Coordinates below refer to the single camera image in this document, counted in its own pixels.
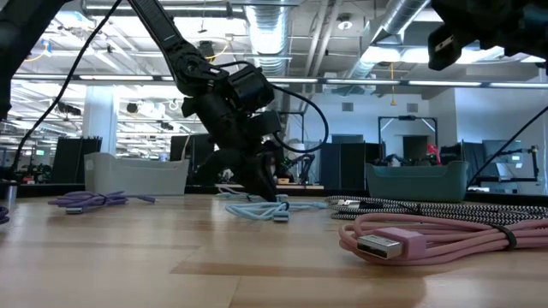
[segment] teal plastic bin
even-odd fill
[[[430,202],[461,202],[467,185],[467,162],[447,166],[379,167],[366,165],[373,198]]]

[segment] doorway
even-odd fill
[[[428,136],[403,136],[403,157],[421,159],[428,151]]]

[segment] computer monitor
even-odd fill
[[[508,140],[483,140],[485,150],[485,159],[491,158]],[[520,140],[510,143],[504,151],[514,151],[523,149]],[[491,163],[523,163],[523,153],[514,153],[510,155],[500,155],[493,159]]]

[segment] black robotic arm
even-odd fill
[[[0,119],[9,111],[9,82],[39,36],[45,31],[65,0],[10,0],[0,13],[0,69],[3,92]],[[215,66],[186,41],[158,0],[128,0],[143,25],[164,54],[176,86],[188,95],[182,105],[184,116],[196,114],[219,151],[200,166],[197,181],[213,184],[217,174],[230,168],[234,179],[249,193],[276,200],[276,185],[271,174],[271,152],[262,138],[281,130],[276,111],[257,116],[253,112],[274,98],[273,86],[251,63],[229,75]]]

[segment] white column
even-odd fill
[[[88,86],[82,137],[101,137],[101,152],[116,155],[119,101],[114,86]]]

